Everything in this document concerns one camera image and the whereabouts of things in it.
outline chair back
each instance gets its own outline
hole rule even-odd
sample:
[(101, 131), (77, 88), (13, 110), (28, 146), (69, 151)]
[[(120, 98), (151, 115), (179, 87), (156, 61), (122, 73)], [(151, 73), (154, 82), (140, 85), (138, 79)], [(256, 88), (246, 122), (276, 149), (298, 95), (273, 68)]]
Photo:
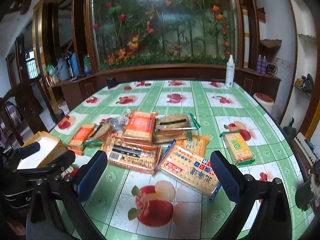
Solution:
[(49, 100), (42, 89), (40, 79), (41, 75), (39, 74), (36, 78), (19, 83), (16, 87), (10, 89), (0, 100), (0, 115), (3, 119), (4, 125), (11, 130), (21, 146), (24, 144), (22, 137), (20, 133), (18, 133), (8, 108), (6, 107), (6, 102), (11, 98), (14, 98), (18, 111), (22, 115), (23, 119), (26, 120), (28, 126), (34, 134), (38, 131), (48, 131), (40, 118), (40, 114), (43, 109), (33, 93), (32, 84), (37, 84), (44, 102), (50, 112), (52, 120), (58, 124), (58, 119), (55, 116)]

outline purple bottle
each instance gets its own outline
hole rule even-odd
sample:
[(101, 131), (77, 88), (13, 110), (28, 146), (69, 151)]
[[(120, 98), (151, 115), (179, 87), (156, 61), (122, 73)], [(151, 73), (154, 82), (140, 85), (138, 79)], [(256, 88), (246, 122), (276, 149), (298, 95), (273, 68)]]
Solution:
[(259, 55), (259, 57), (257, 59), (257, 72), (258, 73), (261, 72), (261, 64), (262, 64), (262, 57), (261, 57), (261, 55)]
[(264, 75), (266, 73), (267, 64), (268, 64), (268, 62), (267, 62), (266, 56), (264, 56), (263, 59), (262, 59), (262, 63), (261, 63), (261, 72), (260, 72), (260, 74)]

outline white spray bottle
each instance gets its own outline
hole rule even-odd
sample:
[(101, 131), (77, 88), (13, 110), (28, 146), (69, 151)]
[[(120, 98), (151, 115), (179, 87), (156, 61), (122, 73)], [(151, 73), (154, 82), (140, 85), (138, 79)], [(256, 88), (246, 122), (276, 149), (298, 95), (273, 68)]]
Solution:
[(226, 87), (233, 86), (233, 78), (235, 77), (235, 63), (233, 62), (232, 54), (229, 57), (227, 62), (227, 71), (226, 71)]

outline metal bolt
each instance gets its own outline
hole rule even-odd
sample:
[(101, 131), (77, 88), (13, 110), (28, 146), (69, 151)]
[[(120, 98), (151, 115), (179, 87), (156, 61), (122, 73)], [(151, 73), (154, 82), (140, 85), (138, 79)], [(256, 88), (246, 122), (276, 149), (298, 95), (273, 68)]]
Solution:
[(281, 183), (282, 183), (282, 180), (279, 179), (279, 178), (275, 178), (275, 182), (276, 182), (276, 184), (281, 184)]
[(36, 184), (37, 184), (37, 185), (41, 185), (42, 182), (43, 182), (43, 179), (37, 179)]
[(72, 178), (73, 178), (72, 175), (67, 175), (67, 176), (64, 177), (64, 180), (65, 181), (70, 181), (70, 180), (72, 180)]
[(250, 174), (246, 174), (244, 177), (247, 181), (253, 180), (253, 177)]

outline table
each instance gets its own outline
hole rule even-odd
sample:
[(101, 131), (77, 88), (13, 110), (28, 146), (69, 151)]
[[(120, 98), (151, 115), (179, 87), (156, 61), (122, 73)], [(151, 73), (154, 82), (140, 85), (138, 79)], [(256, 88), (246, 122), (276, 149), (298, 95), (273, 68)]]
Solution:
[[(201, 128), (199, 135), (209, 135), (211, 140), (205, 157), (220, 150), (232, 162), (230, 154), (219, 134), (227, 131), (227, 126), (235, 121), (246, 126), (251, 138), (247, 141), (255, 156), (255, 162), (243, 166), (243, 174), (251, 174), (260, 179), (260, 174), (268, 180), (279, 177), (285, 184), (292, 215), (292, 239), (297, 239), (309, 225), (312, 210), (298, 209), (294, 197), (303, 183), (302, 175), (293, 152), (281, 130), (263, 108), (240, 86), (234, 83), (227, 88), (223, 83), (200, 81), (145, 81), (117, 85), (101, 89), (93, 95), (97, 100), (85, 100), (70, 116), (75, 122), (65, 130), (55, 127), (51, 134), (68, 143), (82, 123), (99, 123), (101, 119), (116, 117), (126, 109), (156, 111), (160, 115), (192, 113)], [(78, 156), (76, 163), (87, 163), (98, 147), (87, 147), (84, 156)], [(137, 219), (129, 221), (128, 211), (135, 207), (131, 189), (154, 185), (159, 180), (167, 180), (176, 190), (173, 219), (161, 228), (143, 225)], [(225, 192), (219, 191), (213, 203), (206, 196), (182, 185), (174, 179), (158, 172), (137, 173), (109, 165), (104, 171), (89, 200), (83, 204), (85, 211), (106, 239), (211, 239), (222, 226), (235, 204)], [(240, 234), (245, 236), (256, 217), (260, 203), (257, 200)], [(64, 208), (59, 203), (60, 212), (70, 233), (78, 236)]]

